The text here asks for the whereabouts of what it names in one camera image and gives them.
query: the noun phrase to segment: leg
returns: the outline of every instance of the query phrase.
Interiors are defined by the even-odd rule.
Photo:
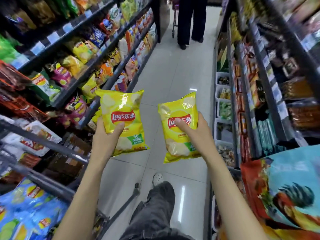
[[[163,182],[149,191],[147,202],[140,202],[121,240],[152,238],[156,232],[170,229],[175,194],[169,182]]]
[[[206,7],[208,0],[193,0],[193,29],[191,39],[200,41],[205,33],[206,26]]]
[[[188,45],[190,43],[190,28],[193,6],[191,0],[180,0],[178,15],[178,44]]]

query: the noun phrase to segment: white crocs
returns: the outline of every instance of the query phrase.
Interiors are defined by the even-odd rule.
[[[163,182],[163,175],[161,173],[156,173],[152,179],[152,185],[155,187]]]

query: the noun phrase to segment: hand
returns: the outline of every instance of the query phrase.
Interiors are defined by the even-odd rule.
[[[191,129],[182,119],[176,118],[174,121],[178,128],[190,137],[192,145],[203,157],[208,157],[216,150],[211,129],[202,113],[199,112],[197,129]]]
[[[92,140],[90,162],[94,161],[95,165],[104,169],[124,128],[125,123],[121,122],[115,127],[113,133],[107,134],[102,117],[98,118],[96,133]]]

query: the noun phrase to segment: forearm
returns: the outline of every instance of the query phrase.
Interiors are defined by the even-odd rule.
[[[92,163],[88,164],[53,240],[91,239],[103,168]]]
[[[204,158],[228,239],[267,240],[219,153],[212,150]]]

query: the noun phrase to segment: store aisle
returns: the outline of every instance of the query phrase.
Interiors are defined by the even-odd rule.
[[[136,182],[140,184],[141,193],[114,222],[104,240],[119,239],[135,207],[141,200],[146,200],[156,172],[161,172],[175,190],[176,201],[170,225],[196,240],[203,239],[206,164],[202,158],[163,164],[166,147],[157,105],[197,91],[198,110],[212,125],[213,55],[220,10],[217,7],[207,8],[204,42],[200,44],[190,40],[186,50],[178,47],[177,28],[172,39],[173,11],[170,12],[171,24],[162,42],[154,49],[134,89],[134,92],[141,89],[145,91],[140,113],[150,150],[110,159],[103,173],[98,207],[107,216],[113,216],[131,196]]]

